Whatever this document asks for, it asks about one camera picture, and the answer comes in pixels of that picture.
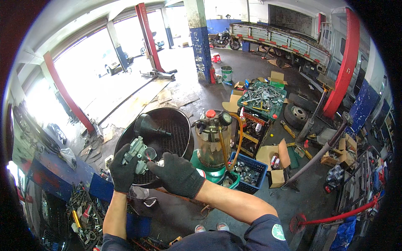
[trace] gloved hand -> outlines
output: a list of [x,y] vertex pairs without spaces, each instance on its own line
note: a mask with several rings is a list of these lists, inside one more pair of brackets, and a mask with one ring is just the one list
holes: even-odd
[[150,161],[147,167],[163,181],[163,187],[170,193],[194,199],[205,178],[202,177],[193,165],[177,154],[164,153],[162,155],[164,167]]
[[130,150],[130,144],[125,144],[115,155],[112,163],[110,163],[110,173],[115,184],[115,191],[127,194],[133,180],[135,168],[137,167],[138,157],[134,156],[133,159],[127,164],[121,164],[124,154]]

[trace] forearm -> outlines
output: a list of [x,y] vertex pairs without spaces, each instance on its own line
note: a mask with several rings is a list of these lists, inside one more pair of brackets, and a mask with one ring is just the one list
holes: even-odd
[[265,214],[278,216],[275,208],[262,199],[251,194],[219,186],[208,180],[204,182],[195,199],[207,203],[236,220],[247,224],[251,224]]
[[103,221],[103,234],[126,239],[127,195],[113,191],[112,201]]

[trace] foot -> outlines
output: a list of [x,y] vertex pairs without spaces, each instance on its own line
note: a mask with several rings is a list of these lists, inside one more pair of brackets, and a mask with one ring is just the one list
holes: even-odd
[[216,224],[216,230],[226,230],[229,231],[229,226],[225,222],[219,222]]
[[201,232],[206,232],[207,230],[203,225],[197,225],[194,229],[194,233],[201,233]]

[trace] black funnel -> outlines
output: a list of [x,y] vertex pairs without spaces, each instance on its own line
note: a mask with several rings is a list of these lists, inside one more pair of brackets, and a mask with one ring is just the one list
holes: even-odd
[[136,137],[151,136],[151,135],[161,135],[161,136],[172,136],[171,133],[166,132],[160,128],[155,121],[148,114],[141,114],[134,125],[134,135]]

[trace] shirt logo patch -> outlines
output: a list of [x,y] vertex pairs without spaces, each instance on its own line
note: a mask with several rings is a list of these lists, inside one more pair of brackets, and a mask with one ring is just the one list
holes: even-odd
[[279,224],[275,224],[272,227],[272,236],[274,236],[276,239],[280,241],[285,241],[285,235],[283,234],[283,229],[282,226]]

